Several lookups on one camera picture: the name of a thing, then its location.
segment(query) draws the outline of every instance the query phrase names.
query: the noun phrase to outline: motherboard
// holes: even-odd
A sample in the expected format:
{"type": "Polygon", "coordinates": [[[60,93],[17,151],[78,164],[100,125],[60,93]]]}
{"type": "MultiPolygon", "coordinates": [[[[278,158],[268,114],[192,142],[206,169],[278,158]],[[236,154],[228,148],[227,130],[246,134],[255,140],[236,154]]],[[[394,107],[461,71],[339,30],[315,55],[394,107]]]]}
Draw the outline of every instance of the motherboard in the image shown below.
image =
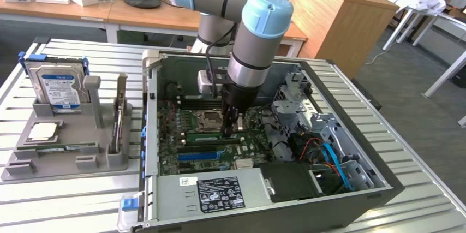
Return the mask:
{"type": "Polygon", "coordinates": [[[251,121],[258,107],[246,113],[239,131],[223,138],[220,109],[187,110],[168,100],[159,104],[163,176],[252,168],[274,160],[263,126],[251,121]]]}

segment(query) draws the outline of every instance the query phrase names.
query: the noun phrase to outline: monitor stand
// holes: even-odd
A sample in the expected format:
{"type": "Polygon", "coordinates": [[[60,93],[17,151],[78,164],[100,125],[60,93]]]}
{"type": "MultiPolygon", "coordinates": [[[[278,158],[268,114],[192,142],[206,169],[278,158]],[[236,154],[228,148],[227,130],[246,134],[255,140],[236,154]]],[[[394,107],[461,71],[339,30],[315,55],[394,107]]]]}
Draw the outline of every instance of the monitor stand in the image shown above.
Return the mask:
{"type": "Polygon", "coordinates": [[[124,0],[124,2],[136,8],[158,8],[160,6],[160,0],[124,0]]]}

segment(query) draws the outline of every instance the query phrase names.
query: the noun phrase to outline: warning label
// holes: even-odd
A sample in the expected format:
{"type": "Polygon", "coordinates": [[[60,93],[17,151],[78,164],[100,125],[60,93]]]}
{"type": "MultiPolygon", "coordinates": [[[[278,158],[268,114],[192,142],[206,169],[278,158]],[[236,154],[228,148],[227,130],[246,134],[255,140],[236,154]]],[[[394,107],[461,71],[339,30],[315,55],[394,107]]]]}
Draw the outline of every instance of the warning label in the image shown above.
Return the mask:
{"type": "Polygon", "coordinates": [[[238,177],[198,180],[198,192],[203,213],[246,207],[238,177]]]}

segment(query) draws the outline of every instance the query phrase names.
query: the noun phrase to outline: blue pcie slot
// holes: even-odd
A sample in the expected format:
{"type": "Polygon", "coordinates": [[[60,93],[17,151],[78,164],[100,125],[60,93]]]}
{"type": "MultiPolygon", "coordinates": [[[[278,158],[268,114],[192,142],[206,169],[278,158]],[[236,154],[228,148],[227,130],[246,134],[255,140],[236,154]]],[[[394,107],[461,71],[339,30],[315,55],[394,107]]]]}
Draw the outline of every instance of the blue pcie slot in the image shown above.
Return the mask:
{"type": "Polygon", "coordinates": [[[182,154],[178,155],[178,160],[179,161],[186,161],[186,160],[204,160],[204,159],[216,159],[218,158],[218,153],[200,153],[200,154],[182,154]]]}

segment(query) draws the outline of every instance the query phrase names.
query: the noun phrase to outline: red cable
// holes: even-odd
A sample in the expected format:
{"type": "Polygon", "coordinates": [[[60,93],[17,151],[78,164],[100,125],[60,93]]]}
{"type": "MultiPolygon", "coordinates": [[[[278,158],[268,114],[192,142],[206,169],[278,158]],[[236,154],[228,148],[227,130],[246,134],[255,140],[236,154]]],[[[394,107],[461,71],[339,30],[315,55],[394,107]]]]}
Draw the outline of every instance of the red cable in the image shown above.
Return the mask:
{"type": "Polygon", "coordinates": [[[329,164],[329,163],[321,163],[321,164],[329,166],[329,167],[334,170],[335,174],[337,174],[338,176],[341,176],[341,174],[338,173],[337,168],[335,168],[331,164],[329,164]]]}
{"type": "Polygon", "coordinates": [[[322,139],[319,139],[319,138],[310,138],[309,141],[306,142],[306,147],[303,149],[303,152],[301,153],[299,160],[303,158],[303,155],[305,155],[309,143],[311,143],[313,140],[319,140],[323,143],[322,139]]]}

